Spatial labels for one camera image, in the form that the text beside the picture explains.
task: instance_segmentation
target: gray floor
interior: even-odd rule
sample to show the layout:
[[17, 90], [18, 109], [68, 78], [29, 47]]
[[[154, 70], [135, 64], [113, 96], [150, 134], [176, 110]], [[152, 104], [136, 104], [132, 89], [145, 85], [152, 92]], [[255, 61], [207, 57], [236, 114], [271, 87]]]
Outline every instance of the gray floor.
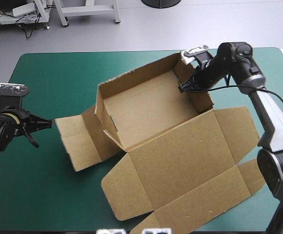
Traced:
[[54, 9], [51, 30], [35, 31], [31, 39], [15, 26], [2, 28], [0, 82], [10, 78], [25, 53], [172, 50], [201, 44], [216, 48], [223, 41], [283, 49], [283, 0], [182, 0], [168, 9], [149, 8], [140, 0], [118, 1], [120, 24], [113, 15], [102, 15], [70, 18], [70, 26], [62, 27]]

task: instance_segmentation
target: green mat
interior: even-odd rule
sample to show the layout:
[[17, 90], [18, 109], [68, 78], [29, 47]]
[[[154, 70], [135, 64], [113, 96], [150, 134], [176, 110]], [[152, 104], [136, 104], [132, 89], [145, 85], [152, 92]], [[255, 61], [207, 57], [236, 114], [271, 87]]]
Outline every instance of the green mat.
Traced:
[[[26, 54], [19, 59], [10, 82], [30, 87], [30, 94], [23, 100], [23, 107], [30, 112], [51, 119], [76, 115], [95, 103], [100, 82], [174, 52]], [[283, 97], [281, 51], [258, 48], [254, 58], [267, 77], [268, 89]], [[215, 91], [211, 96], [216, 109], [247, 106], [260, 134], [263, 132], [249, 98], [238, 89]], [[102, 192], [101, 179], [124, 154], [76, 173], [56, 126], [33, 136], [39, 149], [18, 137], [0, 154], [0, 230], [130, 230], [147, 216], [116, 220]], [[257, 151], [243, 161], [256, 157]], [[261, 231], [277, 205], [264, 186], [199, 230]]]

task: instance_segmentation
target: cardboard box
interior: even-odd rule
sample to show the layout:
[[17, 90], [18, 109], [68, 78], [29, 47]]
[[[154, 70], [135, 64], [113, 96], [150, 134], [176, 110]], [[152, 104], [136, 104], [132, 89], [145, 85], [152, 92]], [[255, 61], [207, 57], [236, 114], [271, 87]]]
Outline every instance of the cardboard box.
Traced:
[[[178, 90], [184, 63], [170, 55], [99, 84], [96, 106], [81, 115], [56, 119], [73, 167], [80, 171], [130, 150], [210, 110], [207, 93]], [[193, 72], [187, 66], [182, 77]]]
[[247, 108], [213, 110], [207, 93], [180, 93], [183, 67], [177, 53], [122, 74], [99, 84], [96, 106], [56, 120], [76, 171], [127, 152], [102, 188], [119, 220], [154, 211], [133, 234], [187, 234], [264, 184], [255, 160], [237, 165], [259, 140]]
[[154, 211], [132, 234], [188, 234], [264, 185], [256, 160], [237, 165], [258, 140], [247, 108], [209, 110], [129, 151], [102, 188], [119, 220]]

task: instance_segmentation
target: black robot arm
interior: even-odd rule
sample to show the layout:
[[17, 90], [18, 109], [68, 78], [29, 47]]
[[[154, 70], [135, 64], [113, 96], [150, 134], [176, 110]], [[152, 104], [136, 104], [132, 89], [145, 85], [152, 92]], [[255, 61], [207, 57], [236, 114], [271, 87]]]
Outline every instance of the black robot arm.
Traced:
[[252, 57], [253, 49], [249, 44], [222, 43], [215, 57], [207, 48], [198, 47], [183, 53], [186, 59], [192, 58], [190, 62], [196, 60], [199, 65], [189, 80], [179, 82], [179, 89], [205, 92], [223, 78], [228, 85], [232, 76], [241, 93], [249, 96], [265, 131], [258, 144], [262, 149], [257, 162], [273, 196], [280, 201], [266, 232], [283, 234], [283, 112], [266, 90], [266, 78]]
[[52, 120], [42, 119], [22, 109], [22, 97], [28, 93], [29, 88], [24, 85], [0, 83], [0, 152], [14, 137], [22, 135], [39, 147], [30, 133], [52, 127]]

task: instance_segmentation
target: cardboard flap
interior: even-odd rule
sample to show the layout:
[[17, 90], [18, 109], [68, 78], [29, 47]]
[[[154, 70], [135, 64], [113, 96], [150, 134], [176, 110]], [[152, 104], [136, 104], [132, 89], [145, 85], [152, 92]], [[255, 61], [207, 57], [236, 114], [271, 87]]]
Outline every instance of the cardboard flap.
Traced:
[[[154, 211], [160, 227], [188, 234], [250, 196], [237, 166]], [[147, 228], [144, 220], [138, 230]]]
[[82, 113], [82, 117], [89, 135], [91, 136], [96, 147], [99, 158], [101, 161], [104, 161], [121, 152], [122, 150], [115, 144], [113, 140], [104, 134], [104, 126], [98, 120], [97, 116], [94, 114], [94, 111], [95, 106]]
[[245, 183], [247, 184], [249, 192], [252, 195], [258, 192], [265, 184], [265, 180], [259, 170], [257, 160], [252, 159], [246, 163], [238, 165], [238, 167]]
[[231, 154], [238, 163], [257, 146], [259, 135], [246, 107], [214, 110]]
[[109, 138], [109, 140], [113, 141], [117, 145], [118, 148], [125, 150], [121, 143], [114, 139], [114, 137], [107, 130], [103, 130], [103, 132]]
[[151, 213], [148, 217], [146, 217], [136, 227], [134, 227], [134, 229], [130, 231], [130, 234], [141, 234], [145, 228], [161, 228], [154, 212]]
[[129, 154], [102, 179], [101, 186], [118, 220], [153, 211]]
[[56, 124], [75, 171], [101, 162], [81, 115], [57, 118]]
[[154, 209], [235, 165], [212, 110], [133, 149], [130, 156]]

